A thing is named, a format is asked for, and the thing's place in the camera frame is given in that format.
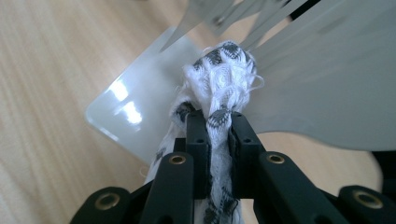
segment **wooden surface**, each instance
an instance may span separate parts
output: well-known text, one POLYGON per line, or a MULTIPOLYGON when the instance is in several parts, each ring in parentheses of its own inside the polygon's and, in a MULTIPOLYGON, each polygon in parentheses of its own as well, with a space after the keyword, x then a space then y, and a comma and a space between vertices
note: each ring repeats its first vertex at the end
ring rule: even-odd
MULTIPOLYGON (((185 6, 181 0, 0 1, 0 223, 67 223, 96 190, 141 186, 145 164, 90 127, 84 111, 177 25, 185 6)), ((189 36, 203 48, 241 40, 243 28, 214 38, 201 25, 189 36)), ((368 153, 289 133, 261 139, 332 194, 349 184, 379 189, 368 153)), ((254 223, 250 210, 246 217, 254 223)))

